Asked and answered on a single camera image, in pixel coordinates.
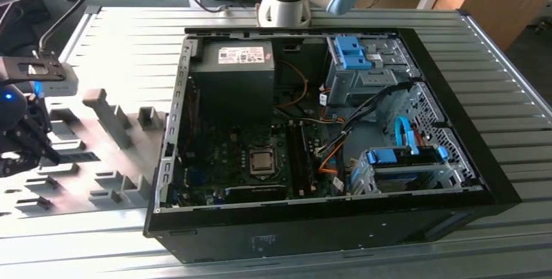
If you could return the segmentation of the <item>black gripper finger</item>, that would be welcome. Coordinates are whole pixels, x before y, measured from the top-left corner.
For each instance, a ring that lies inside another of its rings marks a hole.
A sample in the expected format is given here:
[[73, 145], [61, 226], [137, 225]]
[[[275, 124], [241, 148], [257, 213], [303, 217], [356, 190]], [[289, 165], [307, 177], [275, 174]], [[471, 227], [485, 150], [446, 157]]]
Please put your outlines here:
[[46, 134], [52, 131], [44, 99], [38, 96], [25, 96], [26, 109], [18, 121], [15, 136], [22, 153], [31, 160], [46, 159], [50, 164], [60, 163], [60, 155], [52, 148]]
[[1, 176], [11, 176], [37, 167], [40, 156], [31, 152], [1, 153]]

